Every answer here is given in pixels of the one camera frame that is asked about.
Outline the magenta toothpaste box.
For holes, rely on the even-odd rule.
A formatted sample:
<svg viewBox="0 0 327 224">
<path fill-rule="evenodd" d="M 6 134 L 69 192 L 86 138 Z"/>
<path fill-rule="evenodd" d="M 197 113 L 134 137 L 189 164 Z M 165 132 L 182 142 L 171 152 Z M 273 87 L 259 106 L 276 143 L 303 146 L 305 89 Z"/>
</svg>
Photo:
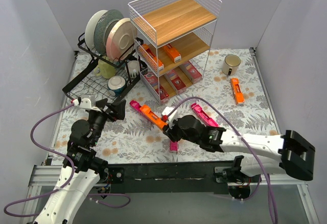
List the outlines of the magenta toothpaste box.
<svg viewBox="0 0 327 224">
<path fill-rule="evenodd" d="M 206 126 L 219 127 L 218 123 L 211 118 L 199 104 L 193 103 L 191 109 Z"/>
<path fill-rule="evenodd" d="M 148 117 L 149 112 L 151 111 L 151 108 L 148 105 L 144 104 L 141 106 L 135 100 L 131 100 L 129 104 L 137 113 L 141 114 L 144 117 Z"/>
<path fill-rule="evenodd" d="M 170 153 L 177 154 L 178 153 L 178 142 L 170 141 L 169 150 L 170 150 Z"/>
</svg>

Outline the orange toothpaste box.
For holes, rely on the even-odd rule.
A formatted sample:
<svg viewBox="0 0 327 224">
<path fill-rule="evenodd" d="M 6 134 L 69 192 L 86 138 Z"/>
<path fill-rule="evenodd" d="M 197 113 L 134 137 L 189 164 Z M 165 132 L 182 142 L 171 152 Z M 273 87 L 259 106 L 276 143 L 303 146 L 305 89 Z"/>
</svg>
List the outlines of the orange toothpaste box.
<svg viewBox="0 0 327 224">
<path fill-rule="evenodd" d="M 139 51 L 141 52 L 143 58 L 156 72 L 159 72 L 164 69 L 164 64 L 161 62 L 160 59 L 157 59 L 157 57 L 153 54 L 147 44 L 141 45 L 141 47 L 139 47 Z"/>
<path fill-rule="evenodd" d="M 181 54 L 177 51 L 175 47 L 171 46 L 170 43 L 163 46 L 162 48 L 174 63 L 177 63 L 181 60 Z"/>
<path fill-rule="evenodd" d="M 161 131 L 163 131 L 164 127 L 167 126 L 167 122 L 163 121 L 161 117 L 157 116 L 148 105 L 144 104 L 143 106 L 141 106 L 140 111 L 144 117 L 146 117 Z"/>
<path fill-rule="evenodd" d="M 233 90 L 233 95 L 235 98 L 236 105 L 243 105 L 245 102 L 243 93 L 241 92 L 240 84 L 238 78 L 231 78 L 231 87 Z"/>
</svg>

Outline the red 3D toothpaste box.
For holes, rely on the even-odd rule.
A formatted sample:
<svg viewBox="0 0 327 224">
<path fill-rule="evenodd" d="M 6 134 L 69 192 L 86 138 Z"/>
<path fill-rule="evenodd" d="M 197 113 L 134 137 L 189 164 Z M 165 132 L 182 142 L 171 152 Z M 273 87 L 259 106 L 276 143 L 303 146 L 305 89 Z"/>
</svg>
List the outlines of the red 3D toothpaste box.
<svg viewBox="0 0 327 224">
<path fill-rule="evenodd" d="M 179 66 L 183 73 L 190 79 L 192 84 L 199 82 L 202 79 L 201 73 L 197 68 L 190 62 L 187 61 Z"/>
<path fill-rule="evenodd" d="M 172 69 L 164 74 L 165 79 L 173 88 L 176 94 L 181 94 L 186 90 L 186 85 L 178 75 L 178 73 Z"/>
<path fill-rule="evenodd" d="M 141 79 L 149 89 L 151 94 L 156 98 L 160 104 L 167 103 L 169 94 L 164 87 L 158 82 L 158 77 L 153 72 L 148 72 L 141 75 Z"/>
</svg>

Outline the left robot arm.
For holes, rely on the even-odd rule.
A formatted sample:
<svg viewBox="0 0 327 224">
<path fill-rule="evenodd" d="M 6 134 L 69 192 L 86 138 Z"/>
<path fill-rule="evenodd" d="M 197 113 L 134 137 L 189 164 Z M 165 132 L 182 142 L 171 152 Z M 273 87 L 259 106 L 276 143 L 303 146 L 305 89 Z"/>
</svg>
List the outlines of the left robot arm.
<svg viewBox="0 0 327 224">
<path fill-rule="evenodd" d="M 71 106 L 87 111 L 88 119 L 71 126 L 57 183 L 34 223 L 72 223 L 94 185 L 104 183 L 109 188 L 124 181 L 125 169 L 97 157 L 93 147 L 106 122 L 125 118 L 126 100 L 108 103 L 107 99 L 96 101 L 94 96 L 84 95 L 72 100 Z"/>
</svg>

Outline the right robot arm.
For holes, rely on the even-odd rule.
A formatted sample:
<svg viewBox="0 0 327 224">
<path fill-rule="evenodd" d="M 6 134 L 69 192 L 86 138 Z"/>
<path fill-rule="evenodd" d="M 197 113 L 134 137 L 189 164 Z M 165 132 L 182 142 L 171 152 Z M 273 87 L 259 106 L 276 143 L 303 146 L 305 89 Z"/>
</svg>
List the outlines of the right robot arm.
<svg viewBox="0 0 327 224">
<path fill-rule="evenodd" d="M 284 135 L 240 135 L 223 127 L 206 126 L 192 115 L 162 127 L 171 141 L 187 140 L 208 152 L 238 152 L 231 169 L 232 178 L 242 182 L 259 174 L 286 174 L 311 181 L 314 174 L 315 147 L 293 130 Z"/>
</svg>

